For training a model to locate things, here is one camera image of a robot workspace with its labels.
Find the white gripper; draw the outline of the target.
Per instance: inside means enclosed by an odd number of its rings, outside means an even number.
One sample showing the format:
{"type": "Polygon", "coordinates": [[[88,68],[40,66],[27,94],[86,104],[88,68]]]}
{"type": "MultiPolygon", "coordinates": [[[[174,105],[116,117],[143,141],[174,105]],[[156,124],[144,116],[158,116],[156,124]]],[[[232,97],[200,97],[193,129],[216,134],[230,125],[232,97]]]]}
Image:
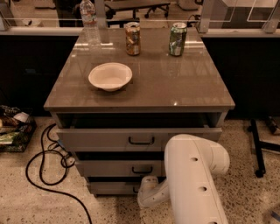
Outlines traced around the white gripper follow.
{"type": "Polygon", "coordinates": [[[155,188],[158,186],[158,178],[155,176],[143,177],[137,193],[137,203],[141,208],[156,205],[155,188]]]}

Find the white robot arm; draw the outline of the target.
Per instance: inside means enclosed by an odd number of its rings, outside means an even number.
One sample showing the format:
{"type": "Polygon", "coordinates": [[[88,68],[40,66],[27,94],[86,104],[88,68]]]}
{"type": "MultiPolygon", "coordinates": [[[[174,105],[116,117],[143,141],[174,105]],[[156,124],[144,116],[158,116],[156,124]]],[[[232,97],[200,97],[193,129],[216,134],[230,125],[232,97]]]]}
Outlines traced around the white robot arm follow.
{"type": "Polygon", "coordinates": [[[211,140],[180,134],[165,146],[166,179],[142,179],[137,195],[141,208],[169,200],[175,224],[228,224],[212,176],[228,171],[226,149],[211,140]]]}

